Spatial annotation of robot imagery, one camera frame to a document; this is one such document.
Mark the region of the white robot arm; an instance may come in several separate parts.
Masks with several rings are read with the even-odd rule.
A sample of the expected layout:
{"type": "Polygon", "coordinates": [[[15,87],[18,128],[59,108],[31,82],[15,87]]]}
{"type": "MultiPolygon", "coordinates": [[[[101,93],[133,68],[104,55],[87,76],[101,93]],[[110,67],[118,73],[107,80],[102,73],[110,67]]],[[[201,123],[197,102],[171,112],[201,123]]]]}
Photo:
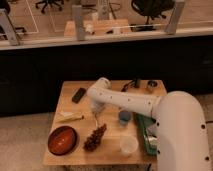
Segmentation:
{"type": "Polygon", "coordinates": [[[156,120],[157,171],[211,171],[204,111],[199,101],[184,91],[164,96],[110,90],[101,77],[87,90],[91,109],[105,103],[156,120]]]}

